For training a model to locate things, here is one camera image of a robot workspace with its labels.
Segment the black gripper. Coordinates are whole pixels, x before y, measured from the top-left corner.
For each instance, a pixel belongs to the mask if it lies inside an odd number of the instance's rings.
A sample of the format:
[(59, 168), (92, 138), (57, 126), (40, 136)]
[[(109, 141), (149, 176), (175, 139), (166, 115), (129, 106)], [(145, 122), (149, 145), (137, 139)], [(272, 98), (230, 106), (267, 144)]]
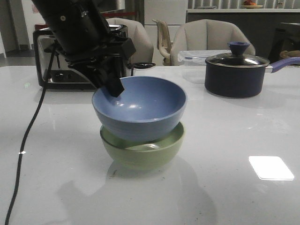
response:
[(105, 86), (113, 97), (124, 91), (120, 81), (124, 72), (123, 61), (129, 60), (136, 52), (132, 39), (116, 35), (52, 36), (54, 42), (46, 48), (51, 56), (43, 77), (44, 85), (50, 79), (54, 56), (61, 55), (69, 68), (82, 74), (95, 88)]

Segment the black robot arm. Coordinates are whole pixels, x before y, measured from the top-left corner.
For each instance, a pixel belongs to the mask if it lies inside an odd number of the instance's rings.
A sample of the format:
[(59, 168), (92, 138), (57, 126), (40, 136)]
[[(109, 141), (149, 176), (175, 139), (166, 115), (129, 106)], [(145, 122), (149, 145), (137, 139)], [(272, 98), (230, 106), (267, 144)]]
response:
[(34, 5), (57, 40), (56, 51), (68, 67), (95, 88), (118, 97), (124, 87), (124, 62), (135, 53), (133, 41), (111, 32), (103, 12), (119, 8), (116, 0), (35, 0)]

